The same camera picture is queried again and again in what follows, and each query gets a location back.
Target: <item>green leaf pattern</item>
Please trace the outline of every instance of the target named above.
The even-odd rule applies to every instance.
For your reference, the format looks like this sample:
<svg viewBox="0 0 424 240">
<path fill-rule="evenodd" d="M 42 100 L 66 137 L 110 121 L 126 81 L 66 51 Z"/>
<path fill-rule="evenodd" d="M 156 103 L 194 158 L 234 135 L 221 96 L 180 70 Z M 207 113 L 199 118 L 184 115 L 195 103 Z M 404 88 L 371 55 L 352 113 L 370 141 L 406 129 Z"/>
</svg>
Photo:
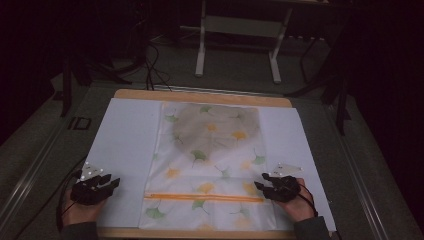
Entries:
<svg viewBox="0 0 424 240">
<path fill-rule="evenodd" d="M 255 165 L 264 164 L 265 163 L 265 157 L 264 156 L 259 156 L 256 153 L 256 150 L 255 149 L 253 149 L 253 151 L 255 152 L 256 157 L 255 157 L 255 160 L 252 161 L 252 163 L 255 164 Z"/>
<path fill-rule="evenodd" d="M 200 113 L 209 113 L 209 110 L 211 110 L 211 106 L 203 106 L 200 108 Z"/>
<path fill-rule="evenodd" d="M 206 154 L 201 150 L 193 150 L 190 152 L 194 156 L 194 160 L 206 160 Z"/>
<path fill-rule="evenodd" d="M 176 121 L 178 121 L 178 118 L 177 117 L 175 117 L 174 115 L 166 115 L 165 116 L 165 120 L 166 121 L 168 121 L 168 122 L 176 122 Z"/>
<path fill-rule="evenodd" d="M 147 216 L 149 216 L 150 218 L 153 219 L 161 219 L 163 217 L 165 217 L 165 213 L 162 213 L 161 211 L 159 211 L 159 207 L 156 208 L 148 208 L 146 210 L 146 214 Z"/>
<path fill-rule="evenodd" d="M 191 206 L 191 209 L 195 210 L 196 208 L 201 208 L 205 213 L 209 214 L 208 212 L 206 212 L 204 208 L 205 202 L 206 200 L 194 200 L 193 205 Z"/>
<path fill-rule="evenodd" d="M 229 179 L 231 177 L 229 167 L 227 167 L 225 170 L 221 170 L 217 166 L 215 166 L 215 168 L 218 169 L 218 171 L 221 172 L 221 178 Z"/>
<path fill-rule="evenodd" d="M 250 217 L 250 212 L 249 212 L 249 209 L 247 209 L 247 208 L 241 207 L 240 213 L 243 214 L 243 216 L 245 218 L 249 218 Z"/>
<path fill-rule="evenodd" d="M 174 133 L 172 136 L 174 141 L 177 141 L 181 144 L 184 144 L 183 140 L 181 140 L 181 134 L 180 133 Z"/>
</svg>

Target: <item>white paper sheet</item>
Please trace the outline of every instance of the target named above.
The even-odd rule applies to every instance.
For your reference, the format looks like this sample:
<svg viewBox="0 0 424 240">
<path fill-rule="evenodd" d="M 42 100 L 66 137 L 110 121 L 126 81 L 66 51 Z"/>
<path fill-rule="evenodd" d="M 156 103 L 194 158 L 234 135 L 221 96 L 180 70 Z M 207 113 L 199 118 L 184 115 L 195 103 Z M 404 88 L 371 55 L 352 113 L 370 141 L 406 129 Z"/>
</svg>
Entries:
<svg viewBox="0 0 424 240">
<path fill-rule="evenodd" d="M 139 227 L 144 187 L 149 173 L 159 127 L 161 101 L 112 99 L 87 161 L 101 167 L 120 186 L 109 198 L 98 225 Z M 279 162 L 303 168 L 295 177 L 305 179 L 315 205 L 327 227 L 335 223 L 316 171 L 309 145 L 296 109 L 259 107 L 260 128 L 270 171 Z M 292 222 L 276 209 L 278 229 L 292 229 Z"/>
</svg>

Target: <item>dark background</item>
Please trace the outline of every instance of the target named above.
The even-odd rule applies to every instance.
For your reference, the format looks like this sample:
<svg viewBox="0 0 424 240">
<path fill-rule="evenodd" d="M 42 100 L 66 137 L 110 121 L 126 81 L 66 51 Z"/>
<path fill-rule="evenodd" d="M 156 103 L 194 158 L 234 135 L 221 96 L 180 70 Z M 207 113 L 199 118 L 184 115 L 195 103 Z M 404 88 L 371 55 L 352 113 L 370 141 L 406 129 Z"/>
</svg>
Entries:
<svg viewBox="0 0 424 240">
<path fill-rule="evenodd" d="M 49 81 L 62 71 L 64 38 L 97 61 L 107 62 L 110 56 L 131 57 L 125 42 L 138 22 L 134 17 L 134 2 L 0 3 L 0 143 L 52 96 Z M 262 2 L 243 1 L 243 7 L 235 11 L 232 5 L 238 4 L 237 1 L 214 1 L 210 9 L 221 15 L 282 18 L 280 11 L 284 6 Z M 342 69 L 347 69 L 349 92 L 356 98 L 423 230 L 424 4 L 423 1 L 357 3 L 362 11 L 349 23 L 353 25 L 347 36 L 350 43 L 339 46 L 335 59 L 344 59 Z M 200 1 L 158 0 L 148 7 L 152 36 L 165 33 L 177 38 L 178 26 L 199 26 Z M 262 10 L 271 13 L 263 16 Z M 333 21 L 334 16 L 334 9 L 303 8 L 293 15 L 288 33 L 319 35 L 320 25 Z"/>
</svg>

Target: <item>wooden table edge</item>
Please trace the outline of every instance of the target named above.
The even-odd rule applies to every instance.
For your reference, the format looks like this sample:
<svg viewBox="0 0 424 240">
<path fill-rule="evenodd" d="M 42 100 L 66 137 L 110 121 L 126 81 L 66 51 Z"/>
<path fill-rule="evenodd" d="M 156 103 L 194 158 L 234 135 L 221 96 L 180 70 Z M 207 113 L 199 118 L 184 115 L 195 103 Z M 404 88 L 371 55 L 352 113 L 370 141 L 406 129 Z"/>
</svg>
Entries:
<svg viewBox="0 0 424 240">
<path fill-rule="evenodd" d="M 292 107 L 290 100 L 287 98 L 244 96 L 220 93 L 165 92 L 119 89 L 115 92 L 114 97 L 122 99 L 231 104 L 259 107 Z"/>
<path fill-rule="evenodd" d="M 98 228 L 100 237 L 174 239 L 296 239 L 293 231 L 182 231 L 140 228 Z"/>
</svg>

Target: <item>floral print cloth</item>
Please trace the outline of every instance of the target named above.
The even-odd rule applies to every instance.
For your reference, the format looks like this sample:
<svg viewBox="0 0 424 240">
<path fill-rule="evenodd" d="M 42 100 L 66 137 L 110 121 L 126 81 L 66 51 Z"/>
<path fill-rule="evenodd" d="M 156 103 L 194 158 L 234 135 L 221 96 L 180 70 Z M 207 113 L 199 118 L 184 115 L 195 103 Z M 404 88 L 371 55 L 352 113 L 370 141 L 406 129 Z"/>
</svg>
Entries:
<svg viewBox="0 0 424 240">
<path fill-rule="evenodd" d="M 140 227 L 272 230 L 258 109 L 164 102 Z"/>
</svg>

